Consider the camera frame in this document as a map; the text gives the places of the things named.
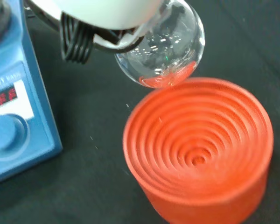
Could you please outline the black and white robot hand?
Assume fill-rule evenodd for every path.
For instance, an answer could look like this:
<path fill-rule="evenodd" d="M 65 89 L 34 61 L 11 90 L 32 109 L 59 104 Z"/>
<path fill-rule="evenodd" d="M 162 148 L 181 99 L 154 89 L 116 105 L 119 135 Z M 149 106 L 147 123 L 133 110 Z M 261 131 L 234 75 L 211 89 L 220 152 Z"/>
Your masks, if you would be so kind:
<path fill-rule="evenodd" d="M 64 61 L 84 64 L 93 48 L 135 49 L 161 18 L 162 0 L 27 0 L 59 32 Z"/>

